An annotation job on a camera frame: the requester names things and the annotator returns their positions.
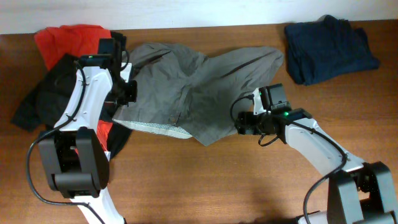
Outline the grey shorts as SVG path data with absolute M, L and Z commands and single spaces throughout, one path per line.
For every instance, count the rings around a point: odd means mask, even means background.
M 272 82 L 284 62 L 273 47 L 246 47 L 217 57 L 180 44 L 146 43 L 130 53 L 137 100 L 116 122 L 182 128 L 204 146 L 235 134 L 232 117 L 252 103 L 242 96 Z

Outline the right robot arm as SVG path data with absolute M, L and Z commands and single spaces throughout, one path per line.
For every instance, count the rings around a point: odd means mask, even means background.
M 282 84 L 256 88 L 252 111 L 231 119 L 239 134 L 272 136 L 295 149 L 322 175 L 306 193 L 294 223 L 397 223 L 397 196 L 388 166 L 367 163 L 332 139 L 303 108 L 292 109 Z M 312 192 L 328 182 L 324 212 L 309 213 Z

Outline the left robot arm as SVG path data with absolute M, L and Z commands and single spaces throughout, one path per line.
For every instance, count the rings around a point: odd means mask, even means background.
M 49 187 L 60 192 L 64 206 L 77 206 L 88 223 L 125 223 L 107 189 L 110 153 L 97 137 L 107 98 L 117 106 L 135 102 L 137 83 L 127 80 L 131 63 L 126 37 L 100 39 L 97 54 L 74 61 L 76 82 L 67 107 L 52 130 L 33 143 L 40 152 Z

